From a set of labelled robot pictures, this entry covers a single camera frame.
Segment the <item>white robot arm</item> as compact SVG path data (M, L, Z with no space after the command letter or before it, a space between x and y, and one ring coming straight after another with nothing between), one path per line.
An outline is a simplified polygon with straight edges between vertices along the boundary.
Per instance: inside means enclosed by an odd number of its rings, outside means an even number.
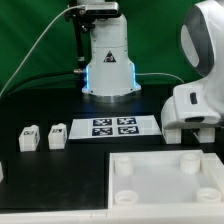
M83 92L95 97L125 96L140 86L127 53L127 23L116 2L89 0L93 20L92 59ZM224 0L204 0L186 14L181 47L201 79L174 88L161 112L166 130L224 126Z

